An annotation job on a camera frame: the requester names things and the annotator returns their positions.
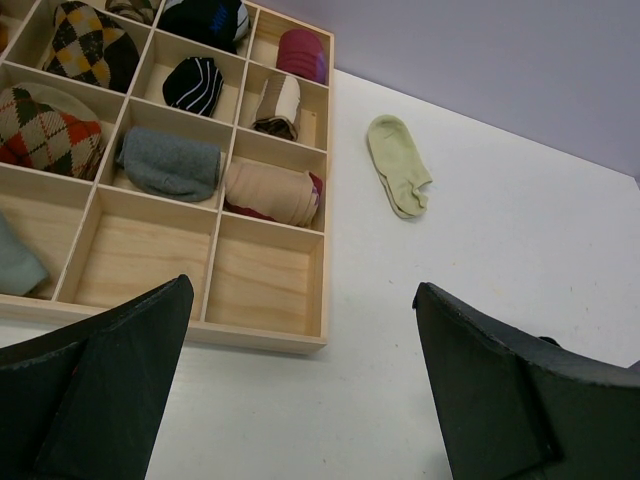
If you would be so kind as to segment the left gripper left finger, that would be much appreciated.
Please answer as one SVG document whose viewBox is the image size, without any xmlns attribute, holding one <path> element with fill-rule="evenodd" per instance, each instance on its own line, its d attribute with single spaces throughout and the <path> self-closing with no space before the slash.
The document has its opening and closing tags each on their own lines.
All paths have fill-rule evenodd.
<svg viewBox="0 0 640 480">
<path fill-rule="evenodd" d="M 180 275 L 2 348 L 2 478 L 144 478 L 193 299 Z"/>
</svg>

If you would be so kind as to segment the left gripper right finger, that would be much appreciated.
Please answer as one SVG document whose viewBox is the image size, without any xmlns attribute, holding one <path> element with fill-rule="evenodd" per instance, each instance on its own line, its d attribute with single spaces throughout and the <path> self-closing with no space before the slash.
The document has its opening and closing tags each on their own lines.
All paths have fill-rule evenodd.
<svg viewBox="0 0 640 480">
<path fill-rule="evenodd" d="M 638 478 L 637 365 L 573 353 L 432 283 L 413 308 L 454 478 Z"/>
</svg>

